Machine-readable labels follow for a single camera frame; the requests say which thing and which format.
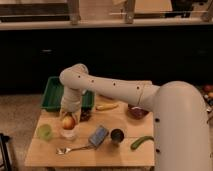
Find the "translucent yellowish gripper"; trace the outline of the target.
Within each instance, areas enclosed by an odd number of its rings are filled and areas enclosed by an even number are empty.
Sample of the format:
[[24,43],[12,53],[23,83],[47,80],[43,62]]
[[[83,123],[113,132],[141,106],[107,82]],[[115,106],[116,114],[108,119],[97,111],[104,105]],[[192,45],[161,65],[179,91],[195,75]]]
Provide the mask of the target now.
[[68,112],[68,111],[66,111],[65,109],[61,108],[61,109],[60,109],[60,121],[61,121],[61,124],[62,124],[62,119],[63,119],[65,116],[72,116],[72,117],[75,119],[76,125],[78,124],[78,116],[77,116],[76,113]]

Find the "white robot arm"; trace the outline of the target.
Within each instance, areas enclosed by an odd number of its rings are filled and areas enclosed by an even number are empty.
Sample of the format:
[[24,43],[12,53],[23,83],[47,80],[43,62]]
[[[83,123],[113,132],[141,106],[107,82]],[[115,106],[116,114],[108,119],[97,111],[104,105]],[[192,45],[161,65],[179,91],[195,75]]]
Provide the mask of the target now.
[[155,171],[213,171],[206,104],[191,84],[172,81],[161,86],[91,76],[83,64],[64,69],[61,107],[80,108],[81,93],[90,90],[138,106],[153,114]]

